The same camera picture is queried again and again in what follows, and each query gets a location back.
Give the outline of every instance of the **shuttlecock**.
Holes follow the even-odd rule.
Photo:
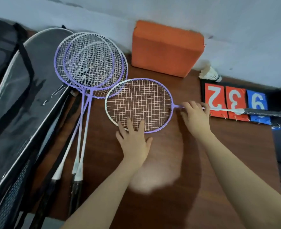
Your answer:
[[[199,77],[200,79],[210,79],[216,82],[220,82],[222,80],[221,75],[218,75],[215,69],[213,69],[211,66],[207,66],[206,68],[201,70]]]

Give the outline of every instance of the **red score card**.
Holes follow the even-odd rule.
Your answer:
[[[210,108],[226,108],[224,87],[215,84],[205,84],[205,103]],[[211,116],[228,118],[227,111],[210,111]]]
[[[244,88],[233,88],[226,86],[225,92],[228,109],[246,108],[246,90]],[[233,112],[228,112],[228,116],[230,119],[234,120],[237,119],[239,121],[250,121],[249,116],[247,114],[236,115]]]

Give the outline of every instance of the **racket handle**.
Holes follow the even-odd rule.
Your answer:
[[[59,180],[51,180],[46,192],[44,193],[36,214],[31,222],[29,229],[40,229],[43,225],[45,217],[49,213],[52,203],[55,199],[55,194],[59,188]]]
[[[80,203],[82,181],[74,181],[69,203],[69,217],[78,209]]]
[[[270,117],[281,117],[281,111],[269,111],[263,109],[245,108],[244,114],[248,115],[259,115],[259,116],[270,116]]]

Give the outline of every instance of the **brown table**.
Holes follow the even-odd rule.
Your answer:
[[[175,104],[201,100],[198,75],[192,70],[182,79],[129,66],[129,78],[152,78],[163,83],[171,92]],[[39,186],[51,168],[76,118],[77,114],[65,125],[39,166],[33,188]],[[281,192],[270,126],[214,117],[210,122],[212,132],[225,146]],[[94,100],[84,161],[83,201],[123,158],[115,138],[116,130],[104,111],[104,100]],[[188,133],[177,112],[163,130],[150,136],[154,140],[148,158],[126,191],[111,228],[243,228],[204,150]],[[76,141],[66,160],[61,191],[50,217],[67,218],[75,151]]]

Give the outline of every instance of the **orange foam block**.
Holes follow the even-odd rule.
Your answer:
[[[132,41],[132,66],[185,77],[204,51],[202,34],[137,21]]]

